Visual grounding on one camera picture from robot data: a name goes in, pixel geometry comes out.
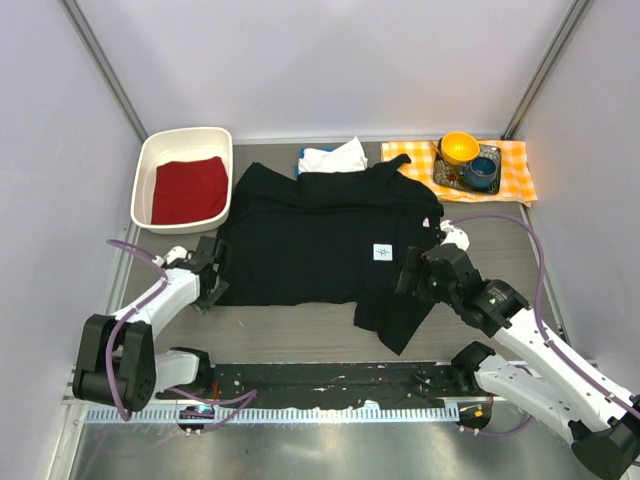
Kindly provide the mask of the white plastic tub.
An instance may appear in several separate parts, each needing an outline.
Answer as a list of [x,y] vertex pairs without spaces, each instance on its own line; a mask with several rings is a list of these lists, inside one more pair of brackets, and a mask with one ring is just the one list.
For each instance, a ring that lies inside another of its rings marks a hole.
[[[219,157],[228,178],[226,202],[222,211],[210,219],[176,225],[152,223],[152,204],[157,168],[170,162],[195,162]],[[131,196],[131,220],[138,227],[156,234],[201,233],[219,228],[229,215],[233,187],[233,139],[222,127],[190,127],[158,132],[142,144]]]

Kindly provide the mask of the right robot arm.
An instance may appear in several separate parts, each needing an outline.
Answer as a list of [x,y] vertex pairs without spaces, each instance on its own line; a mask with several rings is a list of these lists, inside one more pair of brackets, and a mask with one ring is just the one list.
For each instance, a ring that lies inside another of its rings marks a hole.
[[408,249],[399,294],[434,300],[533,369],[527,374],[480,342],[451,361],[457,391],[495,394],[544,423],[600,479],[619,479],[639,458],[639,398],[602,375],[543,321],[511,285],[484,280],[454,244]]

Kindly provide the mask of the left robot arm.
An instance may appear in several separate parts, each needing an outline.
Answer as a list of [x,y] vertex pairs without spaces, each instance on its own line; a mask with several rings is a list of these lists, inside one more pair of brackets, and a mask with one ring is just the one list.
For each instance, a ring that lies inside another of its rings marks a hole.
[[231,247],[222,239],[202,236],[193,250],[176,246],[159,256],[122,240],[108,243],[147,263],[159,279],[129,305],[86,320],[72,382],[74,397],[114,407],[123,421],[173,387],[193,399],[205,397],[213,385],[209,355],[188,347],[158,353],[155,340],[185,308],[204,313],[217,303],[229,287],[223,275]]

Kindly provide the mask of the black t shirt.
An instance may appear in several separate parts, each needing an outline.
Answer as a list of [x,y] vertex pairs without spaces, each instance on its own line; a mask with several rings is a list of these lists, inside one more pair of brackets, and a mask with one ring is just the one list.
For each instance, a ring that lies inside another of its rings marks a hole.
[[444,207],[400,172],[406,154],[353,173],[286,177],[254,162],[217,235],[231,247],[225,306],[355,303],[355,326],[401,354],[434,306],[394,293],[409,247],[442,238]]

